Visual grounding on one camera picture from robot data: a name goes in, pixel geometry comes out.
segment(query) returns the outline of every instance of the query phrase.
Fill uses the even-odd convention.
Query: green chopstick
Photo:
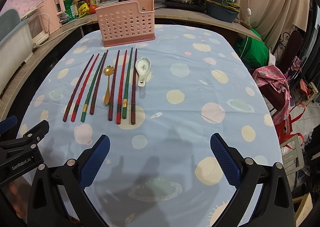
[[[92,90],[93,90],[93,86],[94,86],[94,83],[96,81],[96,78],[98,76],[98,73],[99,73],[99,70],[100,70],[100,67],[101,67],[101,64],[102,64],[102,61],[104,59],[104,56],[106,55],[106,53],[104,53],[104,55],[102,56],[101,58],[101,61],[99,63],[99,66],[96,70],[96,73],[94,74],[94,77],[93,77],[93,80],[91,82],[91,85],[90,85],[90,88],[89,88],[89,92],[87,94],[87,99],[85,100],[84,102],[84,106],[83,106],[83,110],[82,110],[82,115],[81,115],[81,122],[84,122],[85,121],[85,117],[87,115],[87,110],[88,110],[88,105],[89,105],[89,102],[90,102],[90,98],[91,98],[91,94],[92,94]]]
[[[128,91],[129,91],[129,80],[130,80],[130,69],[131,69],[131,59],[132,59],[133,47],[131,48],[130,59],[128,64],[127,78],[125,80],[124,97],[122,105],[122,118],[127,118],[127,102],[128,102]]]

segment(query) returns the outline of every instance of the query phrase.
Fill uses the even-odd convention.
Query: blue gripper pad
[[[0,122],[0,134],[5,133],[10,128],[13,128],[17,124],[18,120],[16,116],[8,117]]]
[[[229,185],[238,189],[241,185],[241,169],[229,153],[228,145],[218,133],[215,133],[211,137],[210,146]]]
[[[81,168],[79,185],[82,190],[92,184],[109,150],[110,139],[104,136]]]

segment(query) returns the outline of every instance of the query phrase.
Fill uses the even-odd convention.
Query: gold spoon
[[[104,70],[103,73],[104,75],[108,76],[108,86],[107,86],[107,92],[106,92],[106,96],[104,97],[104,104],[108,105],[109,104],[109,100],[110,100],[110,91],[109,91],[109,84],[110,84],[110,75],[113,74],[115,68],[111,67],[110,65],[107,66]]]

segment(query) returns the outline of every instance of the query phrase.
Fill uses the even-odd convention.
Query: wooden countertop
[[[163,2],[155,2],[155,8],[165,7]],[[44,46],[38,48],[33,52],[32,57],[28,60],[27,63],[24,63],[12,76],[10,81],[7,83],[6,88],[3,91],[0,100],[0,121],[4,120],[8,112],[11,108],[11,105],[16,98],[18,92],[20,91],[22,85],[25,83],[27,78],[33,72],[33,70],[37,67],[37,65],[44,59],[44,57],[56,46],[58,45],[64,38],[66,38],[71,32],[73,32],[77,25],[84,24],[90,21],[90,23],[97,23],[98,19],[95,14],[86,16],[79,20],[76,20],[71,23],[65,24],[62,28],[58,31],[55,31],[49,36],[49,40],[58,36],[56,39],[52,40],[51,42],[46,43]],[[231,31],[235,31],[237,33],[252,37],[257,40],[261,40],[257,37],[252,31],[246,29],[239,23],[227,23],[215,18],[210,17],[209,15],[188,11],[188,10],[180,10],[180,9],[170,9],[170,8],[161,8],[155,10],[155,18],[169,18],[169,19],[176,19],[176,20],[183,20],[183,21],[190,21],[195,23],[201,24],[209,24],[213,26],[222,27]]]

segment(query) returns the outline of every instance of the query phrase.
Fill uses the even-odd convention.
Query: green can
[[[64,0],[63,3],[66,8],[66,14],[68,14],[68,22],[76,19],[78,16],[78,9],[73,0]]]

